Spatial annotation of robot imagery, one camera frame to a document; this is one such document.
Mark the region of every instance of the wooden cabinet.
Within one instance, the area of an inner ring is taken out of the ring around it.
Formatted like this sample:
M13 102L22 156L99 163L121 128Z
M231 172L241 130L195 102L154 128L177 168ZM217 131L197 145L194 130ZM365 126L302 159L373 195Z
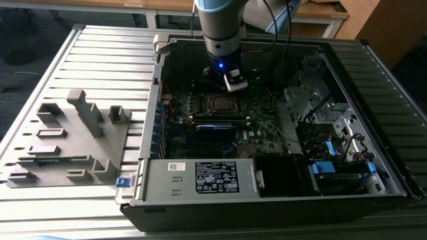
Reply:
M427 0L341 0L352 17L335 38L365 39L393 68L427 32Z

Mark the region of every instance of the white sticker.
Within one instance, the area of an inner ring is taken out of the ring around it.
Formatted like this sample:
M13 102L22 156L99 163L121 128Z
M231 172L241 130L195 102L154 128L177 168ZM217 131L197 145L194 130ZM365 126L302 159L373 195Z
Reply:
M167 170L170 170L170 171L186 171L186 163L185 162L170 162Z
M333 15L331 16L334 19L346 19L348 16L344 16L344 15Z
M126 7L137 7L137 8L142 8L143 7L143 4L123 4Z

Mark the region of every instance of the blue connector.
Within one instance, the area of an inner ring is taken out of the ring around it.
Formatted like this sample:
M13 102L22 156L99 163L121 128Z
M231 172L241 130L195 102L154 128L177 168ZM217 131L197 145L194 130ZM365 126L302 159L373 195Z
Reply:
M369 162L369 163L368 163L368 168L369 168L369 171L370 171L372 173L376 173L376 172L377 172L377 167L376 167L374 162Z
M311 165L314 174L334 174L337 173L335 167L331 161L317 161L314 165Z
M331 141L326 141L326 145L327 145L329 152L330 152L331 156L335 156L337 152L335 152L335 149L334 149L333 142Z
M130 188L131 187L131 178L118 177L118 179L115 181L115 186L118 188Z

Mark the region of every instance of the power supply label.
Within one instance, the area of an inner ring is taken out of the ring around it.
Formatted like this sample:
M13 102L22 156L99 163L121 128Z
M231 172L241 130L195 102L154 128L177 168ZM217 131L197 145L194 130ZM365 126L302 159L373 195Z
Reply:
M237 162L197 162L195 190L199 194L239 193Z

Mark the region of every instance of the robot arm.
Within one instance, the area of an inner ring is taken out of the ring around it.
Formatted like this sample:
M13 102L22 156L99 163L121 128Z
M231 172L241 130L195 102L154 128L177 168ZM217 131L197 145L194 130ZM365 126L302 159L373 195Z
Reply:
M302 0L267 0L275 15L278 32L289 26ZM263 0L197 0L195 1L207 53L214 70L223 76L230 93L245 89L249 82L242 66L241 27L247 22L269 33L275 32L275 22Z

